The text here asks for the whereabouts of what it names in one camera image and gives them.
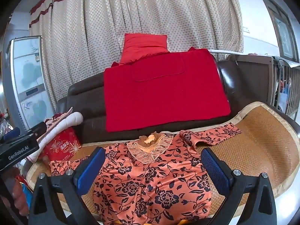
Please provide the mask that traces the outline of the person's left hand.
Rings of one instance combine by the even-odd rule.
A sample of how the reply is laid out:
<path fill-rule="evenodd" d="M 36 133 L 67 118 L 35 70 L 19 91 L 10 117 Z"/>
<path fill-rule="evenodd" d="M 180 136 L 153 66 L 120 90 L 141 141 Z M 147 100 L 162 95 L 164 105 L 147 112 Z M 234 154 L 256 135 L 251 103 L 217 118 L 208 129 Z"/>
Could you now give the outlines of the person's left hand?
<path fill-rule="evenodd" d="M 29 214 L 29 207 L 26 202 L 26 196 L 22 190 L 20 182 L 16 179 L 19 175 L 19 169 L 12 167 L 5 173 L 1 174 L 5 187 L 8 189 L 13 198 L 13 203 L 21 216 L 27 217 Z"/>

